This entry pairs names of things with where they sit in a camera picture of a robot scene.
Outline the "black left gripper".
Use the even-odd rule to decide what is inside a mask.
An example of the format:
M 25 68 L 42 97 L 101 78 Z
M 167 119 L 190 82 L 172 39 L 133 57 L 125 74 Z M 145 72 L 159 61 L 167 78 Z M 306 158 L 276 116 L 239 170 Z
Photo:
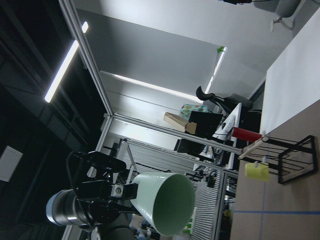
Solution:
M 88 169 L 94 168 L 95 175 L 85 176 L 82 182 L 76 183 L 71 169 L 72 160 L 79 160 Z M 126 206 L 121 202 L 135 199 L 139 185 L 113 183 L 114 174 L 126 170 L 124 161 L 99 151 L 69 153 L 66 158 L 66 172 L 74 193 L 74 208 L 77 214 L 84 217 L 85 223 L 111 223 L 122 213 L 137 212 L 134 206 Z

